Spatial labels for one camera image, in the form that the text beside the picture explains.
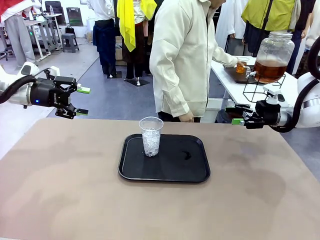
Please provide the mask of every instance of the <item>black tray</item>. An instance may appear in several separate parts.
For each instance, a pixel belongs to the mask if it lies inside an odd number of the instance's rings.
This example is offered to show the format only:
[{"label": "black tray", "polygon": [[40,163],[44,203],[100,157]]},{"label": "black tray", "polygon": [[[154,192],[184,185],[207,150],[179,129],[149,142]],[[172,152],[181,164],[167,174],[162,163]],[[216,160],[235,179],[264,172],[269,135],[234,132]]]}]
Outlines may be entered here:
[{"label": "black tray", "polygon": [[237,84],[256,84],[257,81],[255,79],[249,78],[249,80],[246,79],[246,73],[237,73],[236,67],[225,67],[225,72],[229,74],[230,77],[237,83]]},{"label": "black tray", "polygon": [[131,181],[202,183],[210,176],[203,142],[190,135],[166,135],[160,139],[159,154],[145,155],[141,134],[124,141],[119,174]]}]

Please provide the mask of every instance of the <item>bottle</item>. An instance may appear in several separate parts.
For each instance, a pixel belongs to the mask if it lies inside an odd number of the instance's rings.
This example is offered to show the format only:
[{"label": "bottle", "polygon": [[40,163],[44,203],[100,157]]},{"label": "bottle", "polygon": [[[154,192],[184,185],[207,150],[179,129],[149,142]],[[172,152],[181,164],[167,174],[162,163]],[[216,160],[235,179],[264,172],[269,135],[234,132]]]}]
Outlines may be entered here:
[{"label": "bottle", "polygon": [[54,8],[50,5],[50,13],[51,14],[55,14],[55,12],[54,12]]},{"label": "bottle", "polygon": [[285,74],[295,48],[291,38],[292,33],[272,31],[262,41],[254,65],[257,82],[274,83]]}]

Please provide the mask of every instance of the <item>yellow garment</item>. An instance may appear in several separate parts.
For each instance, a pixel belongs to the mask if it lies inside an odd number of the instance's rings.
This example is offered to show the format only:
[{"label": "yellow garment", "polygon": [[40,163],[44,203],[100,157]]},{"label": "yellow garment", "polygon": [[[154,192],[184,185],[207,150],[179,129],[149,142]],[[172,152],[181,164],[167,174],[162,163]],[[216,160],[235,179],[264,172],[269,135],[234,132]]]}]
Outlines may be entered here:
[{"label": "yellow garment", "polygon": [[[291,22],[294,5],[295,0],[274,0],[265,30],[287,30]],[[248,21],[254,27],[261,29],[268,6],[269,0],[249,0],[242,13],[243,21]]]},{"label": "yellow garment", "polygon": [[[154,0],[141,0],[141,9],[147,19],[151,19],[157,4]],[[118,0],[117,16],[120,19],[120,33],[130,52],[136,48],[136,29],[133,0]]]}]

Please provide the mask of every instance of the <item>person's right hand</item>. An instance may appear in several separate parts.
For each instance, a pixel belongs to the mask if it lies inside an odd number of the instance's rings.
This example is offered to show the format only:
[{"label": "person's right hand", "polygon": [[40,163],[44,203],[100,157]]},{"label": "person's right hand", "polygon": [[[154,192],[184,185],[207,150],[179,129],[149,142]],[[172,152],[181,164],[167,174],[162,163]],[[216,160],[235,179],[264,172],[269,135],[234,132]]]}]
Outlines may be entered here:
[{"label": "person's right hand", "polygon": [[194,115],[191,111],[189,111],[187,114],[179,116],[179,119],[182,123],[194,123]]}]

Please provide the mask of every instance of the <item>gray stool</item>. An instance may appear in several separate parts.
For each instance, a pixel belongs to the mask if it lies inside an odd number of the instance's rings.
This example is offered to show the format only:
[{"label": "gray stool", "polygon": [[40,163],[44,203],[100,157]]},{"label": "gray stool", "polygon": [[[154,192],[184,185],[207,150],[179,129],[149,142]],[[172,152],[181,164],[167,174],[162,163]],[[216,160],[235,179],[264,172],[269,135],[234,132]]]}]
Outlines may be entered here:
[{"label": "gray stool", "polygon": [[62,49],[64,53],[66,51],[71,51],[72,53],[75,53],[76,49],[80,51],[76,35],[72,33],[62,34]]}]

